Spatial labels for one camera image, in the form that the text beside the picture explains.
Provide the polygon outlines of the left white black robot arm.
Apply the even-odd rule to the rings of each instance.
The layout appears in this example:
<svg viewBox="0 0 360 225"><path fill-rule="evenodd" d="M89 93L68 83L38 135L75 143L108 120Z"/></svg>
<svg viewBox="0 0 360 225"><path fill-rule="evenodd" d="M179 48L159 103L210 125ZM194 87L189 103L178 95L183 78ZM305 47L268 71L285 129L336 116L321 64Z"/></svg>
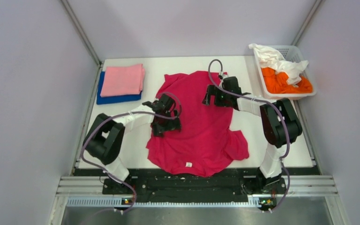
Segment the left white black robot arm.
<svg viewBox="0 0 360 225"><path fill-rule="evenodd" d="M81 159L102 169L114 180L114 188L125 194L130 191L132 182L127 178L129 170L119 157L124 135L144 125L151 127L154 137L163 137L168 131L180 131L181 113L180 100L169 92L158 95L152 102L143 102L125 113L114 116L101 113L93 121L81 148L82 153L88 152L100 163L93 163L84 156L81 156Z"/></svg>

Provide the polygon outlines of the magenta t shirt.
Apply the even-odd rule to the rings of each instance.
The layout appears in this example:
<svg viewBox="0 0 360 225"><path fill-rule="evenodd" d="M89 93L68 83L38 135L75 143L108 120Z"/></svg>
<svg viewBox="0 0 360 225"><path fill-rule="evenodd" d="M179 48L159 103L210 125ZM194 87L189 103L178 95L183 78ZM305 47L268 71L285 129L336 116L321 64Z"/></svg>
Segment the magenta t shirt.
<svg viewBox="0 0 360 225"><path fill-rule="evenodd" d="M248 143L240 130L231 131L233 109L204 105L207 87L219 84L217 73L209 79L206 71L165 75L158 94L170 92L181 103L181 130L151 136L148 160L171 174L212 176L234 160L249 158Z"/></svg>

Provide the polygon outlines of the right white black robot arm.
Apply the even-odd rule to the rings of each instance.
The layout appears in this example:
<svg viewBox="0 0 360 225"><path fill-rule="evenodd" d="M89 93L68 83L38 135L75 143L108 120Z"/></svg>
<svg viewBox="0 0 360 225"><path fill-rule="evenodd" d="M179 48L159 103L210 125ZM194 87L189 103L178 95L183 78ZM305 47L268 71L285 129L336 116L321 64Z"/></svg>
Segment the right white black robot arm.
<svg viewBox="0 0 360 225"><path fill-rule="evenodd" d="M214 98L215 106L230 107L261 118L268 145L256 177L248 187L253 191L269 193L281 182L283 160L289 154L291 143L295 142L302 133L300 120L289 99L282 98L273 103L258 99L247 92L242 94L236 77L220 75L219 78L221 81L219 85L207 86L202 103L210 105L211 98Z"/></svg>

